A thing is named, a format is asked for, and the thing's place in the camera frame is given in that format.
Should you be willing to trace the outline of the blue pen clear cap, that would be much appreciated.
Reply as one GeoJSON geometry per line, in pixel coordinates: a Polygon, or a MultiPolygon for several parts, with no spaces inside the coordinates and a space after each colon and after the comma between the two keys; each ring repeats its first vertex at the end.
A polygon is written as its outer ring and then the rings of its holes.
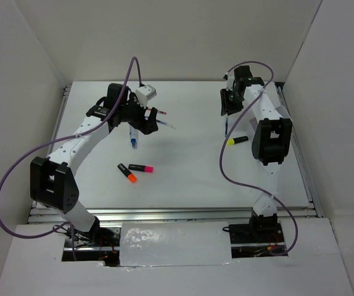
{"type": "Polygon", "coordinates": [[[158,124],[160,124],[160,125],[167,126],[167,127],[172,128],[172,129],[174,129],[174,130],[176,129],[172,124],[167,123],[167,122],[165,122],[165,121],[161,121],[161,120],[159,120],[159,119],[156,119],[155,121],[156,121],[158,124]]]}

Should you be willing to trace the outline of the dark blue pen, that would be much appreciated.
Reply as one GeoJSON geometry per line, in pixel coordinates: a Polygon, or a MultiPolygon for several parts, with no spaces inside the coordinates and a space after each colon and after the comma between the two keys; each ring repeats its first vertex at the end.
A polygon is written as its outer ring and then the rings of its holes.
{"type": "Polygon", "coordinates": [[[225,117],[224,121],[224,136],[227,137],[229,131],[229,117],[225,117]]]}

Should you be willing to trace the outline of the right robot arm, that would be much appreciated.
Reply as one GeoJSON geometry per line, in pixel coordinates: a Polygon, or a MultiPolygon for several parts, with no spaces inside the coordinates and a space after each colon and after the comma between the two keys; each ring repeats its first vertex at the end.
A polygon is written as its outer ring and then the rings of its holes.
{"type": "MultiPolygon", "coordinates": [[[[239,117],[226,133],[219,162],[223,160],[233,129],[247,112],[252,112],[256,124],[251,140],[252,155],[267,173],[270,184],[275,185],[280,167],[289,153],[293,124],[290,117],[281,113],[269,98],[266,92],[269,82],[265,83],[262,78],[253,76],[249,64],[239,63],[223,77],[226,87],[220,90],[220,114],[222,117],[238,114],[239,117]]],[[[271,189],[249,184],[243,186],[261,192],[252,207],[249,235],[256,242],[264,241],[277,231],[277,206],[282,205],[282,202],[274,197],[271,189]]]]}

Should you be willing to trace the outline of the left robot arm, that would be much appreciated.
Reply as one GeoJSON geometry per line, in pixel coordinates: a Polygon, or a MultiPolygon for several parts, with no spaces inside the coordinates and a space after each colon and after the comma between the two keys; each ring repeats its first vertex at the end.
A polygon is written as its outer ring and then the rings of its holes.
{"type": "Polygon", "coordinates": [[[47,157],[35,157],[30,164],[31,198],[71,223],[88,246],[114,244],[116,235],[101,227],[99,219],[80,203],[75,175],[97,144],[120,123],[128,123],[142,134],[156,132],[157,109],[145,115],[148,102],[156,94],[151,85],[140,84],[131,91],[122,84],[109,84],[106,96],[86,112],[73,137],[47,157]]]}

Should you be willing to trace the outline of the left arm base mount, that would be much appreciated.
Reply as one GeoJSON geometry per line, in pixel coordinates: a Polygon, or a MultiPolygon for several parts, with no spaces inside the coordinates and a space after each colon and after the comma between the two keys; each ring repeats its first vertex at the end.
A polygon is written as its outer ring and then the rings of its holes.
{"type": "Polygon", "coordinates": [[[108,267],[120,266],[121,227],[107,228],[95,242],[77,232],[72,242],[70,228],[57,233],[65,236],[62,261],[99,261],[108,267]]]}

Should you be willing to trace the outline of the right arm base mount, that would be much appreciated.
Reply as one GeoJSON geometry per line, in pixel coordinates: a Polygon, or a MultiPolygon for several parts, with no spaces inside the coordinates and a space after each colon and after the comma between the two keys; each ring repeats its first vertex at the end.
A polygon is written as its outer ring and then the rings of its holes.
{"type": "Polygon", "coordinates": [[[287,248],[280,223],[274,229],[264,231],[256,231],[251,221],[228,224],[222,230],[229,234],[233,259],[272,257],[287,248]]]}

